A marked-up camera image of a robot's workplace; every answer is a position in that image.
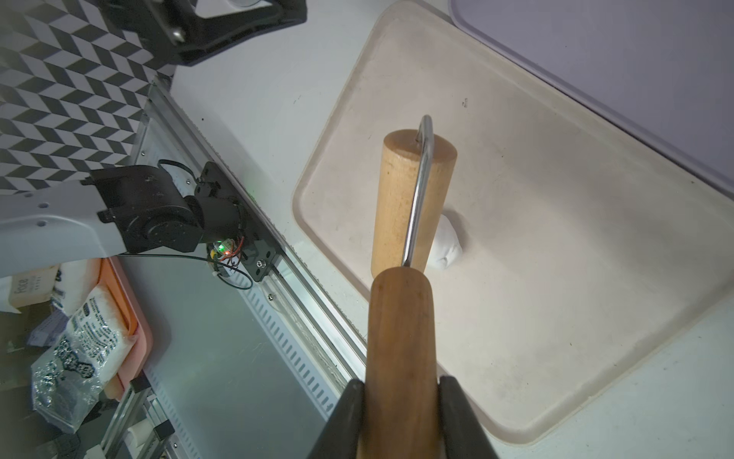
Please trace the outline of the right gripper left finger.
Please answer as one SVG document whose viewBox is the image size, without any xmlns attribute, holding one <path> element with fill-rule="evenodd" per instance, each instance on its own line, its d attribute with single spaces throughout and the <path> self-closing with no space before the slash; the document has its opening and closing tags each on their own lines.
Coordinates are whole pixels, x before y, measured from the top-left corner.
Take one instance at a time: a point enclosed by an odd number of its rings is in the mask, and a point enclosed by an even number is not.
<svg viewBox="0 0 734 459">
<path fill-rule="evenodd" d="M 364 382 L 353 379 L 344 388 L 308 459 L 355 459 L 364 411 Z"/>
</svg>

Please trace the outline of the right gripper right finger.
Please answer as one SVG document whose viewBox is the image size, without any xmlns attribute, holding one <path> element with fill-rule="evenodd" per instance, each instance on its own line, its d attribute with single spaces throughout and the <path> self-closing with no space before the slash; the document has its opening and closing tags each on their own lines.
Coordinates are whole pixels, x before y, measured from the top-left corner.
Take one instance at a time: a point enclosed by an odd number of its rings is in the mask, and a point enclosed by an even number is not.
<svg viewBox="0 0 734 459">
<path fill-rule="evenodd" d="M 455 377 L 439 378 L 439 410 L 446 458 L 498 458 Z"/>
</svg>

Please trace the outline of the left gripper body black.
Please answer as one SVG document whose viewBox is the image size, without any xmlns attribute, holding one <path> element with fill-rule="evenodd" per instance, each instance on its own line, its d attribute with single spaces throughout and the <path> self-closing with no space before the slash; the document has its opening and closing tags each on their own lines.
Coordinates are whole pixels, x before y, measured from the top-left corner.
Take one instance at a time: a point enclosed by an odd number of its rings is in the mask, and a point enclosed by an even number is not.
<svg viewBox="0 0 734 459">
<path fill-rule="evenodd" d="M 181 21 L 191 7 L 182 1 L 98 1 L 103 16 L 117 28 L 137 35 L 146 51 L 165 64 L 192 66 L 187 28 Z"/>
</svg>

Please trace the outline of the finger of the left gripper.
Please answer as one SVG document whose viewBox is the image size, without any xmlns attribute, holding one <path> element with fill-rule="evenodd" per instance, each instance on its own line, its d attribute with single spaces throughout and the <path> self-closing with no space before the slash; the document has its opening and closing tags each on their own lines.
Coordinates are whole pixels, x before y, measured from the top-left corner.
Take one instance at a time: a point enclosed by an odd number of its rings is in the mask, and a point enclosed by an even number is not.
<svg viewBox="0 0 734 459">
<path fill-rule="evenodd" d="M 175 65 L 195 65 L 249 39 L 306 22 L 305 1 L 268 1 L 265 7 L 212 17 L 197 15 L 189 1 L 172 1 L 178 11 L 171 32 L 179 29 L 183 40 L 173 38 Z"/>
</svg>

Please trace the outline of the wooden dough roller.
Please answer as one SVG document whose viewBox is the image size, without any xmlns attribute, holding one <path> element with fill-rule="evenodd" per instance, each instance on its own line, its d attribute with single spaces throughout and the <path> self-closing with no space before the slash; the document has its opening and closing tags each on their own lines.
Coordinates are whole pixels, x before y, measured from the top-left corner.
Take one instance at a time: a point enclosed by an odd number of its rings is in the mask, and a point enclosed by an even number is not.
<svg viewBox="0 0 734 459">
<path fill-rule="evenodd" d="M 441 428 L 433 293 L 413 268 L 435 153 L 432 118 L 383 142 L 359 458 L 437 458 Z"/>
</svg>

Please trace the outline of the white dough ball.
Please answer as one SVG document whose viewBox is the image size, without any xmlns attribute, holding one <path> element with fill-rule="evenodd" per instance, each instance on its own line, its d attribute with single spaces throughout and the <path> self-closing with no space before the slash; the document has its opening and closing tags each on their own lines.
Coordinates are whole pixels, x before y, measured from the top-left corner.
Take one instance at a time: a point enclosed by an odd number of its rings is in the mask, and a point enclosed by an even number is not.
<svg viewBox="0 0 734 459">
<path fill-rule="evenodd" d="M 426 267 L 432 270 L 444 271 L 457 261 L 463 254 L 457 231 L 450 220 L 441 215 L 436 233 L 429 252 Z"/>
</svg>

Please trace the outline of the beige plastic tray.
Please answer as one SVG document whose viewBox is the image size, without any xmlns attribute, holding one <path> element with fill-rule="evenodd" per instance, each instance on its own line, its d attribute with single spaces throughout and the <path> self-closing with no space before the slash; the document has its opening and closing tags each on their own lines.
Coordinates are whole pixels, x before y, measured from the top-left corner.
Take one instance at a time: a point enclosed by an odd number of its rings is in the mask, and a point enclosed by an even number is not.
<svg viewBox="0 0 734 459">
<path fill-rule="evenodd" d="M 499 439 L 539 439 L 732 296 L 728 197 L 409 1 L 377 21 L 292 201 L 361 294 L 383 138 L 424 115 L 458 150 L 464 250 L 427 272 L 438 361 Z"/>
</svg>

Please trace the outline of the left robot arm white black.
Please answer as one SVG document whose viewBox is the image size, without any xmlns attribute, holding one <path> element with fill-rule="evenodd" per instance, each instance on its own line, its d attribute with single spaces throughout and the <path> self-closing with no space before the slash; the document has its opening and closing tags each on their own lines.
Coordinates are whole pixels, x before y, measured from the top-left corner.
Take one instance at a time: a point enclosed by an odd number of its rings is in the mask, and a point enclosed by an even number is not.
<svg viewBox="0 0 734 459">
<path fill-rule="evenodd" d="M 304 1 L 270 1 L 239 13 L 200 17 L 189 1 L 102 1 L 102 14 L 134 32 L 166 64 L 193 66 L 248 39 L 306 22 Z M 249 249 L 278 244 L 220 166 L 205 165 L 185 196 L 158 166 L 92 170 L 81 181 L 1 199 L 1 275 L 169 248 L 189 258 L 199 245 L 233 239 Z"/>
</svg>

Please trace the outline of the orange storage bin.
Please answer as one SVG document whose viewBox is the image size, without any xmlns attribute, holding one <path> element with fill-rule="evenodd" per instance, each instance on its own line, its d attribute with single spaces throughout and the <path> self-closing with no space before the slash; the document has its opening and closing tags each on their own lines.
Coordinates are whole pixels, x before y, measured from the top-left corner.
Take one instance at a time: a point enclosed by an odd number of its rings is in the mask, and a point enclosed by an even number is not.
<svg viewBox="0 0 734 459">
<path fill-rule="evenodd" d="M 118 307 L 120 320 L 125 334 L 134 341 L 119 371 L 104 389 L 104 394 L 117 400 L 122 399 L 130 382 L 139 377 L 153 347 L 153 336 L 143 308 L 128 280 L 126 273 L 116 257 L 101 260 L 99 284 L 104 285 Z"/>
</svg>

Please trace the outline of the purple plastic tray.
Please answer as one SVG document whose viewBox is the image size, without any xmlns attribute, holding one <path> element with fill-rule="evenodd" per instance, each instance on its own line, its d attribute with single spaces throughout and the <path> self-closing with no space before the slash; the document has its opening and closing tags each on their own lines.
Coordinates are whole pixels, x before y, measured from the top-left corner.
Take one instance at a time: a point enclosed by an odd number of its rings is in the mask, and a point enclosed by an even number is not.
<svg viewBox="0 0 734 459">
<path fill-rule="evenodd" d="M 452 1 L 453 23 L 724 193 L 729 1 Z"/>
</svg>

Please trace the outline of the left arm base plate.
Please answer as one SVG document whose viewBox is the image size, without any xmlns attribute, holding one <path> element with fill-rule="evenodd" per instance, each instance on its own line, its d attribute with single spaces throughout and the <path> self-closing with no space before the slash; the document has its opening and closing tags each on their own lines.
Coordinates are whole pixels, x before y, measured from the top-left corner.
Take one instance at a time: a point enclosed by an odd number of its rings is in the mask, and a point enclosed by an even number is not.
<svg viewBox="0 0 734 459">
<path fill-rule="evenodd" d="M 218 277 L 247 288 L 261 282 L 273 269 L 282 247 L 224 170 L 205 164 L 195 187 L 193 202 L 206 245 Z"/>
</svg>

